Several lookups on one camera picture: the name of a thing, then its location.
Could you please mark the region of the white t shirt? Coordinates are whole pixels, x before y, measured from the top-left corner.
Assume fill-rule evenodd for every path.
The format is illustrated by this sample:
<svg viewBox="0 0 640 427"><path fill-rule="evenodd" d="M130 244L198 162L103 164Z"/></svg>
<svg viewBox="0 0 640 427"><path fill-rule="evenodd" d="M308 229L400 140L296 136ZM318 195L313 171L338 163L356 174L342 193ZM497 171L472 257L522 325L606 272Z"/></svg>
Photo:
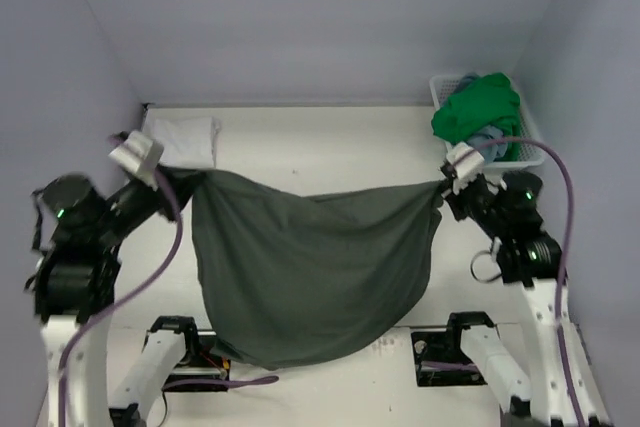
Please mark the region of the white t shirt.
<svg viewBox="0 0 640 427"><path fill-rule="evenodd" d="M152 119L146 132L163 147L160 163L167 167L214 169L221 123L214 117Z"/></svg>

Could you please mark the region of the grey green t shirt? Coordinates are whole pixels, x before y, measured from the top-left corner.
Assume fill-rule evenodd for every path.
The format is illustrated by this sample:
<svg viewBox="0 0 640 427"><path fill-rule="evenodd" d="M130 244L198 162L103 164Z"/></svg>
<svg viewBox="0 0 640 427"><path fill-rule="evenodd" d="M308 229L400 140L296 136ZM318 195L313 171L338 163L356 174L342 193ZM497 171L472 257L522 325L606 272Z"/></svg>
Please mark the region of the grey green t shirt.
<svg viewBox="0 0 640 427"><path fill-rule="evenodd" d="M213 354L274 370L374 342L423 297L438 182L298 196L223 170L178 169Z"/></svg>

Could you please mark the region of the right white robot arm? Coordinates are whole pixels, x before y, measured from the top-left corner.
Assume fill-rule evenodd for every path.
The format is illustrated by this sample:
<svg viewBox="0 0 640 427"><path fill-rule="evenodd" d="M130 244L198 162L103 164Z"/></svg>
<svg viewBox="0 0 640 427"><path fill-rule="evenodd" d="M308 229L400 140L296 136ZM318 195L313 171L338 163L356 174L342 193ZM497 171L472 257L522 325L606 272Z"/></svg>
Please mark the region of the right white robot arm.
<svg viewBox="0 0 640 427"><path fill-rule="evenodd" d="M516 171L492 189L481 174L463 177L451 166L444 200L455 219L473 220L491 240L489 253L510 293L528 367L522 369L482 312L451 315L445 352L468 358L499 403L506 426L608 426L586 352L568 314L560 279L562 248L537 210L542 181Z"/></svg>

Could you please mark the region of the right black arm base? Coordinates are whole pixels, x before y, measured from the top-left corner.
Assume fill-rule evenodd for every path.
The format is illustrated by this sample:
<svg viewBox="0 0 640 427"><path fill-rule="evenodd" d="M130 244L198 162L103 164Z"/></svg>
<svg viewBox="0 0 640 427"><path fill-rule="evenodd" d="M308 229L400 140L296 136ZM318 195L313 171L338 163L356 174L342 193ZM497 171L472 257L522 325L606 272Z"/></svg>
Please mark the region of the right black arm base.
<svg viewBox="0 0 640 427"><path fill-rule="evenodd" d="M413 330L410 334L418 387L482 386L478 368L461 350L464 330L475 326L495 328L485 312L451 313L443 328Z"/></svg>

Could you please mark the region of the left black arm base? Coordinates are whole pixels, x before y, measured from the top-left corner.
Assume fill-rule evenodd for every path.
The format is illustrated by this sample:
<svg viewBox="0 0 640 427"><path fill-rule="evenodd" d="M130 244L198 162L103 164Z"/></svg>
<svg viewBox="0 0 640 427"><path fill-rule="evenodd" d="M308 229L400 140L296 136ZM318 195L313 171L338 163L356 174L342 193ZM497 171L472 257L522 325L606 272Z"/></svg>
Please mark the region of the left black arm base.
<svg viewBox="0 0 640 427"><path fill-rule="evenodd" d="M144 346L157 331L182 333L185 337L186 353L169 374L166 384L182 380L225 380L230 377L231 361L214 354L217 340L212 330L199 330L195 319L189 316L160 316L147 330Z"/></svg>

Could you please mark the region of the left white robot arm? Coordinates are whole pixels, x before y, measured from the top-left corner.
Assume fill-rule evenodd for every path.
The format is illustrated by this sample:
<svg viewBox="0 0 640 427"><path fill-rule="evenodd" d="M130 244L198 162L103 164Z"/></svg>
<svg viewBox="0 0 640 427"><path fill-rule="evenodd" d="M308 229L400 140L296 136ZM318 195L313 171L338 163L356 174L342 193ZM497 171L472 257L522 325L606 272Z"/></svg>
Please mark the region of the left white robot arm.
<svg viewBox="0 0 640 427"><path fill-rule="evenodd" d="M199 356L195 321L161 317L122 384L113 394L107 391L111 317L176 256L184 231L181 212L203 176L159 167L151 179L153 186L131 179L103 197L88 177L70 173L32 194L35 209L47 209L56 222L48 247L41 246L41 233L34 233L32 248L41 258L25 285L46 348L51 426L144 426L175 366L191 365ZM169 252L149 278L116 298L119 249L155 214L176 226Z"/></svg>

